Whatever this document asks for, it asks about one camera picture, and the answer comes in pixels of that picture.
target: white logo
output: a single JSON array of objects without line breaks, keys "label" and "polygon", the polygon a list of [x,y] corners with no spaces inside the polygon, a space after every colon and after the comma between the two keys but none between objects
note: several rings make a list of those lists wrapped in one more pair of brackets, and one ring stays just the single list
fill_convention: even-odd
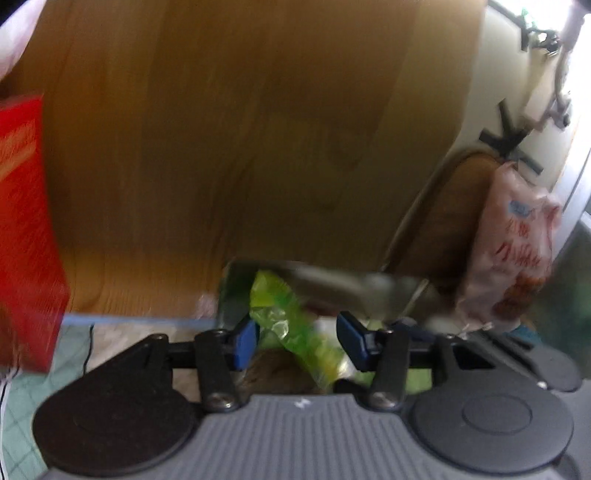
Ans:
[{"label": "white logo", "polygon": [[296,402],[294,402],[294,405],[298,408],[301,408],[302,410],[304,410],[304,408],[309,407],[310,405],[312,405],[312,402],[310,400],[308,400],[307,398],[302,397],[301,400],[298,400]]}]

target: screw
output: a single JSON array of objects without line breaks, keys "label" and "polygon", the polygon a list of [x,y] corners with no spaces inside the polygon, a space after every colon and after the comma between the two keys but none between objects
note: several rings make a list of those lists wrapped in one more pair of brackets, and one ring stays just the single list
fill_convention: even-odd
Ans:
[{"label": "screw", "polygon": [[373,392],[369,395],[369,406],[376,410],[392,410],[398,405],[398,400],[388,392]]},{"label": "screw", "polygon": [[236,400],[230,394],[215,392],[207,397],[206,403],[213,410],[223,411],[230,410],[236,403]]}]

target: wooden board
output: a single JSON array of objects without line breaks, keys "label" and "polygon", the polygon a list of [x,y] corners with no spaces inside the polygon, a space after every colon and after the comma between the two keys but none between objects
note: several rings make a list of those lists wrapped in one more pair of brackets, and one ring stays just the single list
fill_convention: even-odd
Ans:
[{"label": "wooden board", "polygon": [[49,0],[2,91],[45,94],[72,308],[185,314],[161,297],[235,255],[377,268],[457,134],[485,3]]}]

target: red bag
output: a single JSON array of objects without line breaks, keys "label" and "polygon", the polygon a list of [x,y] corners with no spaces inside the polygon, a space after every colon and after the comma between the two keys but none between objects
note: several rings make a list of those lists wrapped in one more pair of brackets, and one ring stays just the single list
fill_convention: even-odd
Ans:
[{"label": "red bag", "polygon": [[561,206],[512,164],[495,173],[456,311],[469,330],[512,330],[550,275]]},{"label": "red bag", "polygon": [[41,105],[0,108],[0,365],[47,372],[70,292],[49,220]]}]

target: green plastic wrapper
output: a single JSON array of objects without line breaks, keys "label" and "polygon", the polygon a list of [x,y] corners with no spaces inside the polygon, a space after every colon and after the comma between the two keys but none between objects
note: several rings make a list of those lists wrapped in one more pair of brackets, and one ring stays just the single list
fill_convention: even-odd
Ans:
[{"label": "green plastic wrapper", "polygon": [[[323,390],[330,390],[339,378],[350,378],[362,385],[369,385],[373,372],[356,370],[345,351],[335,339],[320,333],[314,325],[314,317],[302,308],[291,287],[279,276],[269,271],[259,271],[251,289],[251,317],[262,329],[259,347],[273,348],[281,345],[294,353]],[[370,329],[381,323],[369,322]],[[410,369],[407,377],[408,394],[431,388],[429,369]]]}]

